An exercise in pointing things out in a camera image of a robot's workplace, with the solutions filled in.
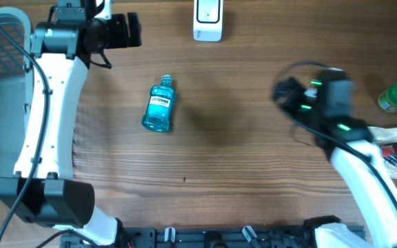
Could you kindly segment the blue mouthwash bottle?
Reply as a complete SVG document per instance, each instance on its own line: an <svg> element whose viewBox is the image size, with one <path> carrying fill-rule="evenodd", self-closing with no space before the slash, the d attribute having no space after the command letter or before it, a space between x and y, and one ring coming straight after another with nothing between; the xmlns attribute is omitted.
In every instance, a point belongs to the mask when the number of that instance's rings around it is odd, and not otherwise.
<svg viewBox="0 0 397 248"><path fill-rule="evenodd" d="M155 132L169 132L171 129L172 109L176 101L172 76L165 74L159 85L152 86L142 125Z"/></svg>

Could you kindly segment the black red snack packet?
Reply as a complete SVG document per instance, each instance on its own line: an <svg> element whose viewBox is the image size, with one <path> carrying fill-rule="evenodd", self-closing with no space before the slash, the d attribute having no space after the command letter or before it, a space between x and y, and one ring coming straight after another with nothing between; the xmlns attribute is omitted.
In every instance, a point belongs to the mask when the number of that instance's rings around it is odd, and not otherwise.
<svg viewBox="0 0 397 248"><path fill-rule="evenodd" d="M386 163L397 167L397 142L380 146L383 159Z"/></svg>

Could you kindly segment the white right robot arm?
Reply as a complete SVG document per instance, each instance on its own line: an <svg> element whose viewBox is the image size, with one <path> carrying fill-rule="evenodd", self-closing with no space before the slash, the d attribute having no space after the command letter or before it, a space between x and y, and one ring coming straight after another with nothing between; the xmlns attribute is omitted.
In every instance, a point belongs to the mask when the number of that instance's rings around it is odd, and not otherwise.
<svg viewBox="0 0 397 248"><path fill-rule="evenodd" d="M289 73L306 62L281 70L271 98L295 125L314 135L348 186L375 247L397 247L397 188L368 125L352 116L354 82L339 68L315 63L314 96Z"/></svg>

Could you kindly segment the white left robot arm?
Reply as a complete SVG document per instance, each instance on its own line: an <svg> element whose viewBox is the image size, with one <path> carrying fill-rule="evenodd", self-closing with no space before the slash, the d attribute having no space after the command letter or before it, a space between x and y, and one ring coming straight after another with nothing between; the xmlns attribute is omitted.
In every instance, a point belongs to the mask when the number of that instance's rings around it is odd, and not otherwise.
<svg viewBox="0 0 397 248"><path fill-rule="evenodd" d="M25 140L13 174L0 178L9 216L90 247L135 246L122 222L96 206L93 186L73 178L72 141L92 55L140 44L138 15L112 14L109 1L59 1L38 23L23 51L33 74Z"/></svg>

